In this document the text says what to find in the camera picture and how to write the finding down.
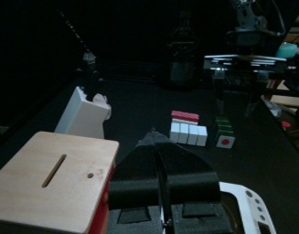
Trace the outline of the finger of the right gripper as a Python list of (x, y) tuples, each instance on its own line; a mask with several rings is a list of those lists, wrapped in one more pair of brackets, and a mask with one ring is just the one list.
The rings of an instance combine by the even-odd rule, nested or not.
[(251, 90), (249, 90), (249, 99), (248, 105), (245, 109), (245, 116), (249, 117), (256, 104), (259, 102), (260, 96), (263, 95), (265, 84), (268, 80), (268, 73), (267, 72), (257, 72), (255, 79), (251, 82)]
[(224, 71), (216, 70), (212, 76), (213, 91), (216, 96), (216, 104), (219, 113), (223, 113), (223, 86), (224, 86)]

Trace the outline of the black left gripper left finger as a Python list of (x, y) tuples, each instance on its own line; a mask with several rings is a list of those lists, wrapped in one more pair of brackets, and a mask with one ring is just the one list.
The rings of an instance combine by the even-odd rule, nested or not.
[(162, 234), (153, 134), (117, 163), (109, 181), (106, 234)]

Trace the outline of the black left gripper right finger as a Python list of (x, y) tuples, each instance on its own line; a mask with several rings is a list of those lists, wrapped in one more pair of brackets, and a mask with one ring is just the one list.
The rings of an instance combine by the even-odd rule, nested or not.
[(207, 162), (153, 133), (158, 204), (166, 234), (232, 234), (217, 175)]

